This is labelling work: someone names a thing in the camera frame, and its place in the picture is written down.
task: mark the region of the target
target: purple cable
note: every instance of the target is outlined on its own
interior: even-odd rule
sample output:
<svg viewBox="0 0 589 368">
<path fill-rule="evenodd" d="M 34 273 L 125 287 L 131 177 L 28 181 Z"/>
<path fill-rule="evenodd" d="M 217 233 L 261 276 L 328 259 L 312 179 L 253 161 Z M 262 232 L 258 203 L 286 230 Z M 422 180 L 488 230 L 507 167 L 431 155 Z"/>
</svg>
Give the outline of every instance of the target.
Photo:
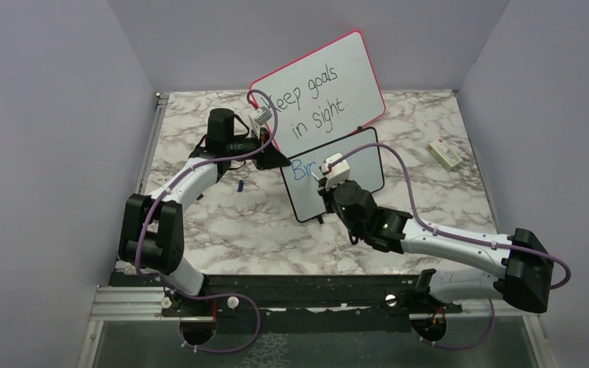
<svg viewBox="0 0 589 368">
<path fill-rule="evenodd" d="M 493 327 L 495 326 L 495 309 L 493 308 L 493 301 L 491 299 L 489 299 L 489 306 L 491 307 L 491 321 L 489 322 L 489 329 L 475 343 L 470 343 L 468 345 L 462 345 L 460 347 L 454 347 L 451 345 L 444 345 L 442 343 L 434 343 L 432 341 L 428 341 L 428 340 L 422 338 L 421 335 L 419 335 L 419 333 L 416 332 L 414 329 L 412 329 L 412 332 L 414 332 L 415 335 L 417 335 L 419 337 L 419 340 L 421 342 L 427 343 L 428 345 L 430 345 L 432 347 L 438 347 L 438 348 L 444 349 L 444 350 L 468 350 L 468 349 L 472 349 L 474 347 L 478 347 L 478 346 L 482 345 L 485 341 L 487 341 L 487 339 L 489 339 L 491 337 L 491 334 L 493 334 Z"/>
<path fill-rule="evenodd" d="M 238 155 L 238 156 L 233 156 L 233 157 L 221 157 L 218 159 L 209 159 L 209 160 L 197 163 L 197 164 L 193 165 L 192 167 L 189 167 L 188 169 L 184 170 L 184 172 L 182 172 L 181 174 L 179 174 L 175 178 L 175 180 L 173 180 L 173 182 L 171 182 L 168 185 L 169 189 L 172 189 L 177 183 L 179 183 L 182 179 L 184 179 L 184 177 L 186 177 L 187 175 L 189 175 L 189 173 L 191 173 L 195 169 L 198 169 L 199 167 L 202 167 L 204 165 L 209 165 L 212 163 L 221 163 L 221 162 L 225 162 L 225 161 L 234 161 L 234 160 L 241 161 L 244 159 L 248 159 L 257 153 L 260 153 L 262 150 L 267 148 L 272 143 L 272 140 L 274 139 L 274 137 L 276 135 L 276 130 L 277 130 L 277 126 L 278 126 L 277 109 L 276 109 L 274 103 L 272 102 L 272 100 L 270 99 L 270 97 L 265 92 L 263 92 L 261 90 L 250 90 L 249 92 L 247 92 L 247 95 L 246 95 L 247 102 L 250 103 L 252 106 L 254 106 L 254 104 L 250 101 L 249 98 L 254 93 L 260 94 L 263 97 L 265 97 L 265 100 L 268 101 L 270 108 L 271 108 L 272 112 L 274 113 L 274 119 L 275 119 L 274 130 L 271 132 L 268 140 L 266 140 L 258 149 L 254 150 L 250 153 L 246 153 L 244 155 Z M 141 233 L 139 235 L 139 242 L 138 242 L 138 246 L 137 246 L 137 252 L 134 255 L 134 268 L 137 270 L 137 274 L 139 276 L 146 276 L 146 277 L 159 276 L 159 274 L 157 274 L 157 273 L 143 273 L 141 271 L 141 245 L 143 244 L 143 241 L 146 238 L 148 225 L 152 222 L 152 216 L 156 210 L 156 207 L 159 205 L 159 203 L 161 202 L 161 199 L 163 199 L 164 196 L 166 196 L 166 190 L 163 190 L 156 197 L 153 204 L 150 206 L 150 209 L 148 210 L 148 214 L 146 216 L 146 220 L 143 222 L 143 227 L 141 228 Z M 163 280 L 163 282 L 165 284 L 167 284 L 169 286 L 169 288 L 172 288 L 173 290 L 175 290 L 177 294 L 182 295 L 183 297 L 187 297 L 189 299 L 192 299 L 194 301 L 206 301 L 206 300 L 210 300 L 210 299 L 216 299 L 218 297 L 239 297 L 241 299 L 245 299 L 246 301 L 248 301 L 252 305 L 252 307 L 254 308 L 254 311 L 256 311 L 256 330 L 254 331 L 254 335 L 252 336 L 252 338 L 250 338 L 246 343 L 244 343 L 243 345 L 241 345 L 239 347 L 235 347 L 233 349 L 225 349 L 225 350 L 208 349 L 208 348 L 202 347 L 202 348 L 199 348 L 201 351 L 206 351 L 209 353 L 234 353 L 236 351 L 240 351 L 242 349 L 245 349 L 247 346 L 249 346 L 249 344 L 251 344 L 252 342 L 254 342 L 254 340 L 256 340 L 256 337 L 258 337 L 258 332 L 261 330 L 261 312 L 258 309 L 258 306 L 256 305 L 256 303 L 250 297 L 247 297 L 242 294 L 216 294 L 216 295 L 208 295 L 205 297 L 195 297 L 195 296 L 188 295 L 188 294 L 184 293 L 183 291 L 177 289 L 174 285 L 171 285 L 169 282 L 167 282 L 165 280 Z M 195 347 L 188 344 L 186 342 L 186 340 L 184 340 L 184 344 L 187 345 L 188 347 L 192 347 L 193 349 L 195 349 Z"/>
<path fill-rule="evenodd" d="M 337 165 L 341 161 L 344 161 L 345 159 L 347 159 L 351 155 L 353 155 L 353 154 L 355 154 L 357 152 L 360 152 L 361 150 L 364 150 L 365 148 L 369 148 L 369 147 L 383 147 L 385 150 L 390 151 L 398 159 L 398 162 L 400 163 L 400 167 L 403 169 L 403 175 L 405 176 L 405 181 L 406 181 L 406 184 L 407 184 L 407 192 L 410 194 L 410 205 L 412 207 L 412 213 L 414 214 L 414 219 L 416 220 L 416 222 L 419 223 L 419 225 L 421 225 L 422 227 L 424 227 L 425 230 L 428 230 L 429 232 L 436 232 L 436 234 L 441 235 L 441 236 L 445 236 L 447 238 L 452 238 L 452 239 L 455 239 L 455 240 L 460 240 L 462 242 L 464 241 L 464 242 L 469 242 L 469 243 L 477 244 L 477 245 L 483 245 L 485 247 L 490 247 L 490 248 L 496 248 L 497 247 L 497 248 L 510 249 L 510 250 L 513 250 L 513 251 L 523 251 L 525 253 L 529 253 L 530 255 L 536 255 L 538 257 L 542 257 L 542 258 L 545 258 L 545 259 L 547 259 L 549 261 L 553 261 L 555 263 L 558 263 L 565 270 L 565 276 L 563 277 L 563 280 L 561 280 L 558 283 L 550 286 L 550 289 L 558 289 L 561 286 L 567 284 L 568 281 L 570 281 L 571 273 L 572 273 L 571 270 L 570 270 L 570 267 L 568 267 L 568 265 L 565 264 L 564 261 L 562 261 L 561 259 L 555 257 L 554 255 L 550 255 L 548 253 L 543 253 L 542 251 L 535 251 L 534 249 L 523 248 L 523 247 L 518 246 L 518 245 L 496 244 L 494 246 L 490 241 L 483 241 L 483 240 L 480 240 L 480 239 L 469 238 L 467 236 L 462 236 L 462 235 L 452 234 L 452 233 L 449 233 L 449 232 L 444 232 L 444 231 L 439 230 L 439 229 L 435 230 L 432 226 L 430 226 L 430 225 L 426 224 L 425 222 L 423 222 L 423 220 L 419 217 L 419 213 L 416 211 L 416 204 L 414 203 L 414 194 L 412 194 L 412 181 L 410 180 L 410 174 L 407 172 L 407 167 L 405 167 L 405 163 L 403 162 L 403 159 L 400 157 L 400 155 L 398 154 L 398 152 L 396 152 L 396 150 L 394 148 L 388 146 L 387 144 L 383 144 L 383 143 L 368 143 L 368 144 L 365 144 L 364 146 L 357 147 L 356 149 L 353 149 L 352 151 L 350 151 L 346 155 L 342 156 L 340 159 L 338 159 L 334 163 L 330 164 L 328 166 L 329 169 L 332 168 L 333 166 Z"/>
</svg>

